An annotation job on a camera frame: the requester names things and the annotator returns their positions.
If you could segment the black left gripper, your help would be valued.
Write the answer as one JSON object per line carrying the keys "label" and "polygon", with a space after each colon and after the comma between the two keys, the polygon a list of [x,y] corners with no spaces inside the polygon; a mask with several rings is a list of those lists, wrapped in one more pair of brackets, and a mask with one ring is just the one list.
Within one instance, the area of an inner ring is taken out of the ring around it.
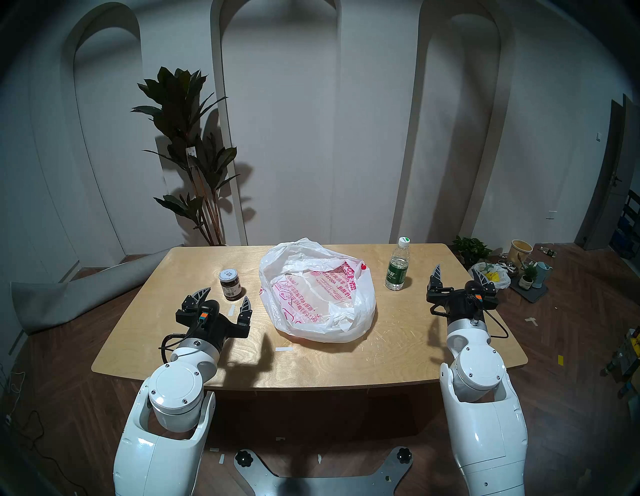
{"label": "black left gripper", "polygon": [[220,313],[220,305],[216,300],[206,300],[210,291],[211,288],[206,287],[187,295],[181,308],[175,312],[175,320],[188,328],[185,338],[209,343],[222,351],[227,339],[248,338],[252,305],[248,296],[245,296],[237,322],[233,323]]}

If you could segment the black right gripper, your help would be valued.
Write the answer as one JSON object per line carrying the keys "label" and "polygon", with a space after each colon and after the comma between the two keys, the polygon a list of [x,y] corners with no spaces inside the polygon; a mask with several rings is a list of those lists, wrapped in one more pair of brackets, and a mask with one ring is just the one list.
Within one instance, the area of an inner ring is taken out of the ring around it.
{"label": "black right gripper", "polygon": [[468,281],[463,289],[444,287],[438,264],[427,286],[426,300],[433,304],[431,314],[446,318],[448,325],[461,319],[468,319],[473,325],[484,323],[485,312],[495,310],[499,304],[496,287],[476,269],[472,276],[474,281]]}

